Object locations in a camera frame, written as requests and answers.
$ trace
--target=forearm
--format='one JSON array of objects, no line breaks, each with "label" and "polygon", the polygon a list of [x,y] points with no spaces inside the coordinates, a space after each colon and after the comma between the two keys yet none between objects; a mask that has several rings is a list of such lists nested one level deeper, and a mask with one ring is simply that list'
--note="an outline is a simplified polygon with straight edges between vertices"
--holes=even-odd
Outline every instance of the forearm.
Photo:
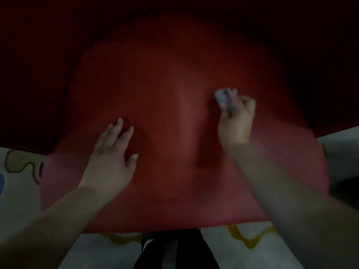
[{"label": "forearm", "polygon": [[236,147],[231,155],[253,195],[304,266],[348,268],[358,262],[356,210],[302,184],[249,144]]},{"label": "forearm", "polygon": [[102,207],[92,191],[75,189],[0,246],[0,267],[57,268]]}]

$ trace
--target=small object in hand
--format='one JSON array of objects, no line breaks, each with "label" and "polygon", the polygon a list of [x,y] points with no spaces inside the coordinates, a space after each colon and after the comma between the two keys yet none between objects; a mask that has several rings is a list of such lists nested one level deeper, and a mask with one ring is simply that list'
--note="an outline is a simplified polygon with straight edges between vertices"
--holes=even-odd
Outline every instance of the small object in hand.
[{"label": "small object in hand", "polygon": [[[237,95],[237,89],[233,89],[232,91]],[[227,89],[217,90],[214,93],[214,97],[217,100],[219,107],[221,107],[221,104],[224,103],[230,109],[231,114],[232,114],[233,106],[232,106],[231,99],[229,98]]]}]

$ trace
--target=finger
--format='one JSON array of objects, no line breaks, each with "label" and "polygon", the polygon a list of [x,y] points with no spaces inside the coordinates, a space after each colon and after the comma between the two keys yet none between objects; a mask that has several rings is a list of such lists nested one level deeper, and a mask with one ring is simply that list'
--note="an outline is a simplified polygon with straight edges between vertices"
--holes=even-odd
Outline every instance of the finger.
[{"label": "finger", "polygon": [[136,170],[137,158],[138,158],[138,154],[133,154],[128,158],[126,163],[126,167],[131,172],[132,175],[135,173]]},{"label": "finger", "polygon": [[112,127],[113,127],[113,125],[110,124],[110,125],[106,128],[106,130],[101,133],[100,137],[98,137],[98,140],[97,140],[97,142],[96,142],[96,144],[95,144],[95,149],[94,149],[94,151],[96,151],[96,150],[98,150],[98,149],[101,148],[102,143],[103,143],[103,140],[105,139],[107,133],[111,130]]},{"label": "finger", "polygon": [[125,152],[125,150],[128,147],[128,143],[130,142],[130,139],[132,137],[132,134],[134,132],[134,127],[131,126],[125,133],[122,134],[121,137],[116,141],[115,146]]},{"label": "finger", "polygon": [[114,145],[114,143],[119,137],[119,133],[121,132],[122,125],[123,125],[123,121],[121,118],[119,118],[115,126],[111,128],[110,132],[107,133],[105,139],[103,140],[102,148],[110,148]]},{"label": "finger", "polygon": [[256,101],[253,98],[245,95],[240,95],[238,98],[243,101],[245,108],[254,117],[257,105]]},{"label": "finger", "polygon": [[243,104],[243,102],[241,100],[238,99],[238,96],[231,90],[231,89],[227,89],[227,93],[228,96],[231,100],[231,104],[232,104],[232,116],[236,116],[240,111],[242,111],[243,109],[245,109],[245,105]]},{"label": "finger", "polygon": [[222,109],[220,119],[223,120],[229,118],[229,109],[227,105],[225,103],[221,103],[220,108]]}]

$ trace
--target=hand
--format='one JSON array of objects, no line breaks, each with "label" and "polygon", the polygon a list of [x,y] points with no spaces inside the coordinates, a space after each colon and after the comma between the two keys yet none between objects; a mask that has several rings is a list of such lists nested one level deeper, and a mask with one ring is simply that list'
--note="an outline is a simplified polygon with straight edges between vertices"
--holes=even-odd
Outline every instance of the hand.
[{"label": "hand", "polygon": [[103,205],[126,188],[136,169],[138,154],[133,154],[127,163],[124,159],[134,128],[131,126],[119,137],[122,125],[119,119],[115,126],[110,124],[101,134],[79,184],[94,191]]},{"label": "hand", "polygon": [[227,89],[232,103],[232,113],[228,106],[221,105],[222,113],[218,124],[218,137],[224,151],[231,151],[238,145],[249,143],[256,101],[248,96],[237,96]]}]

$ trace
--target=dark red fabric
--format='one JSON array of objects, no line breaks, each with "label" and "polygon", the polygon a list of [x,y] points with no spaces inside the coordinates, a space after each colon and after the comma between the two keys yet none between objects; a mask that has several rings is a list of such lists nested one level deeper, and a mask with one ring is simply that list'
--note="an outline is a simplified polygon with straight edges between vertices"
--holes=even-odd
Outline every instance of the dark red fabric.
[{"label": "dark red fabric", "polygon": [[267,45],[316,136],[358,125],[358,2],[0,0],[0,146],[50,152],[84,51],[118,24],[172,12],[235,26]]},{"label": "dark red fabric", "polygon": [[46,159],[42,209],[77,187],[96,139],[122,117],[139,153],[130,185],[87,232],[194,228],[266,219],[217,137],[214,92],[257,100],[251,142],[326,192],[322,148],[288,92],[280,63],[231,29],[159,16],[116,29],[89,49],[68,90],[63,138]]}]

